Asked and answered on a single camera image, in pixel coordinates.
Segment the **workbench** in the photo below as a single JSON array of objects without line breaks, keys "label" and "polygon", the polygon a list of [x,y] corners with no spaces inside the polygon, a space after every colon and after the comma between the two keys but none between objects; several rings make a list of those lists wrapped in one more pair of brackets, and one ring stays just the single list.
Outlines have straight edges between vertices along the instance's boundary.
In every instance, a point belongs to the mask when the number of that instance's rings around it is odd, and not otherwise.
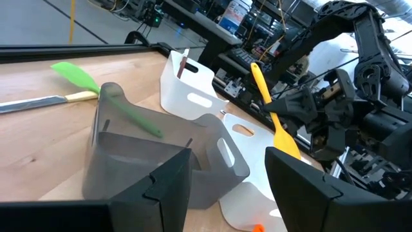
[{"label": "workbench", "polygon": [[205,15],[200,12],[193,14],[173,0],[164,0],[162,10],[207,40],[198,62],[208,68],[220,53],[242,43],[236,36],[219,29],[218,25]]},{"label": "workbench", "polygon": [[[164,112],[159,84],[166,60],[158,52],[145,52],[65,61],[99,85],[118,83],[130,102]],[[59,61],[1,64],[0,102],[82,91],[50,68]],[[90,100],[0,115],[0,201],[83,199],[86,143],[96,105]],[[264,127],[231,103],[225,111]],[[188,210],[184,231],[237,230],[215,203],[207,210]]]}]

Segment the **knife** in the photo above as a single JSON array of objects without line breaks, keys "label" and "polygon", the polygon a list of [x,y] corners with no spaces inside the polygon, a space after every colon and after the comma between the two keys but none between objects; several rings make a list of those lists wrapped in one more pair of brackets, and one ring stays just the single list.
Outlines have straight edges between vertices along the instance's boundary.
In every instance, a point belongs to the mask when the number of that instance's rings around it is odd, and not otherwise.
[{"label": "knife", "polygon": [[0,114],[12,113],[21,110],[29,110],[34,108],[40,108],[44,106],[53,106],[56,104],[64,104],[78,101],[86,101],[90,99],[96,99],[98,94],[92,91],[83,91],[80,93],[74,93],[66,96],[48,96],[39,97],[35,99],[26,99],[19,101],[11,101],[0,103]]}]

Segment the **white cutting board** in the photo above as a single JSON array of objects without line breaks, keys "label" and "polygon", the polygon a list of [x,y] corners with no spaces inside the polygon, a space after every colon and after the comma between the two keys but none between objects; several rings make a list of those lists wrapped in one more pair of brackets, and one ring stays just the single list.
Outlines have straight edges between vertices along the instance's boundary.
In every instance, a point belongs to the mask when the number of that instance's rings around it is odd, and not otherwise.
[{"label": "white cutting board", "polygon": [[[274,134],[229,113],[222,121],[250,169],[249,177],[220,199],[223,216],[236,229],[252,231],[261,224],[267,231],[286,232],[265,168],[265,150],[274,145]],[[234,131],[237,124],[253,131],[253,136]]]}]

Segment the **gray translucent bin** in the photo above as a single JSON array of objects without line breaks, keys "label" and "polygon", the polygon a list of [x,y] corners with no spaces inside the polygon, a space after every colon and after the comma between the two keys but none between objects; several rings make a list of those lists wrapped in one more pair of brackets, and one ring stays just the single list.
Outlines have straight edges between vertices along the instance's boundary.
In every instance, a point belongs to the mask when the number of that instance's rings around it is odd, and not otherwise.
[{"label": "gray translucent bin", "polygon": [[[143,124],[157,129],[149,133]],[[162,138],[155,136],[158,130]],[[247,163],[216,116],[187,121],[148,110],[131,104],[119,85],[103,84],[88,141],[83,196],[111,198],[186,146],[192,149],[190,208],[212,206],[249,175]]]}]

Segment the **green spatula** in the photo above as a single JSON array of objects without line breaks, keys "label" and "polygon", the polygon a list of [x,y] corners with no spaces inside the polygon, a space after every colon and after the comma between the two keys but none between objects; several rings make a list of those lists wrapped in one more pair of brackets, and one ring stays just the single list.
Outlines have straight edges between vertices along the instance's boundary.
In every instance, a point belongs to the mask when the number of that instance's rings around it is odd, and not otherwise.
[{"label": "green spatula", "polygon": [[[89,74],[87,74],[78,66],[75,66],[74,64],[71,64],[69,62],[60,62],[57,64],[53,64],[51,68],[54,69],[60,75],[62,75],[64,78],[69,80],[69,82],[73,83],[74,85],[81,88],[86,88],[97,94],[100,93],[100,88],[96,84],[95,80],[93,80],[93,78]],[[152,122],[145,119],[136,111],[132,110],[128,105],[118,102],[116,99],[109,95],[108,99],[115,106],[117,106],[119,110],[123,111],[124,113],[126,113],[127,116],[134,120],[142,129],[159,138],[163,137],[163,133]]]}]

